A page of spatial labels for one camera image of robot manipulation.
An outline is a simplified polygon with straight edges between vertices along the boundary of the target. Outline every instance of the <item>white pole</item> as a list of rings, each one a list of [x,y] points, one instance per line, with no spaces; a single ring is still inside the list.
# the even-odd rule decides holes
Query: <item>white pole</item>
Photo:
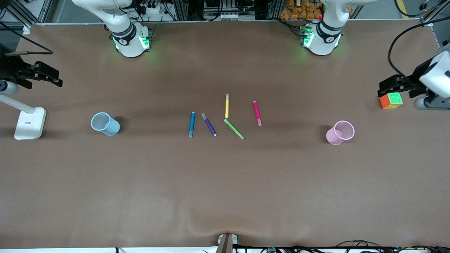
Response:
[[[10,97],[7,97],[5,95],[0,95],[0,102],[3,102],[3,103],[5,103],[5,104],[7,104],[9,106],[12,106],[12,107],[14,107],[16,109],[19,109],[19,110],[21,110],[23,112],[26,112],[28,114],[34,113],[34,111],[35,111],[35,109],[33,107],[28,106],[28,105],[26,105],[24,103],[21,103],[21,102],[19,102],[17,100],[14,100],[14,99],[10,98]]]

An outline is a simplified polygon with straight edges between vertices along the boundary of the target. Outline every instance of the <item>cup rim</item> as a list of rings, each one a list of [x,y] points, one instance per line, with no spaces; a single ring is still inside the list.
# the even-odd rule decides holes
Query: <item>cup rim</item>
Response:
[[[345,123],[349,124],[349,125],[351,126],[351,129],[353,130],[353,134],[352,134],[348,139],[346,139],[346,138],[341,138],[341,137],[338,135],[338,133],[336,132],[336,125],[337,125],[338,123],[341,123],[341,122],[345,122]],[[353,136],[355,136],[355,128],[353,127],[353,125],[352,125],[350,122],[345,121],[345,120],[340,120],[340,121],[336,122],[336,124],[334,124],[334,126],[333,126],[333,131],[334,131],[334,134],[335,134],[339,139],[341,139],[341,140],[350,140],[351,138],[353,138]]]
[[[108,121],[108,123],[105,125],[105,128],[102,128],[102,129],[96,129],[96,128],[94,127],[94,125],[92,124],[92,121],[94,120],[94,118],[95,118],[97,115],[99,115],[99,114],[106,114],[106,115],[108,116],[108,118],[109,118],[109,121]],[[111,124],[111,116],[109,116],[109,114],[107,114],[106,112],[99,112],[99,113],[96,113],[94,116],[92,116],[92,119],[90,120],[90,126],[91,126],[94,130],[96,130],[96,131],[103,131],[103,130],[107,129],[108,126],[109,126],[110,124]]]

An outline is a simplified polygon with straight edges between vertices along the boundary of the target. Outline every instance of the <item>cup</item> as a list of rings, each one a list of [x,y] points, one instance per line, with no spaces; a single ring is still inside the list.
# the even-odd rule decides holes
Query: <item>cup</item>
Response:
[[[355,135],[355,128],[350,122],[345,120],[338,121],[327,132],[327,140],[333,145],[342,144],[346,140],[350,140]]]
[[[94,130],[100,131],[108,136],[113,136],[120,130],[119,122],[104,112],[94,115],[90,120],[90,126]]]

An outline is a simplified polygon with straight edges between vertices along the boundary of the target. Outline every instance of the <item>green cube face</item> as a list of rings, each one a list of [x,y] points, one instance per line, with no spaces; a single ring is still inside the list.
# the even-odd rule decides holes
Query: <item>green cube face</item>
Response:
[[[403,100],[401,100],[400,93],[398,92],[388,93],[387,96],[389,97],[389,101],[391,102],[391,104],[403,104]]]

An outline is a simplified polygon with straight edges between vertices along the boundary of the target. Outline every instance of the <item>purple marker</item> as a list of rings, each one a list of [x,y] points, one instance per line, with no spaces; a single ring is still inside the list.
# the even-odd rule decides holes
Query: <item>purple marker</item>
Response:
[[[203,117],[203,119],[205,120],[205,123],[206,123],[206,125],[208,126],[209,131],[211,131],[212,136],[217,136],[216,131],[214,130],[214,128],[213,128],[212,125],[211,125],[211,122],[209,122],[208,118],[206,117],[206,115],[205,115],[204,113],[202,113],[202,117]]]

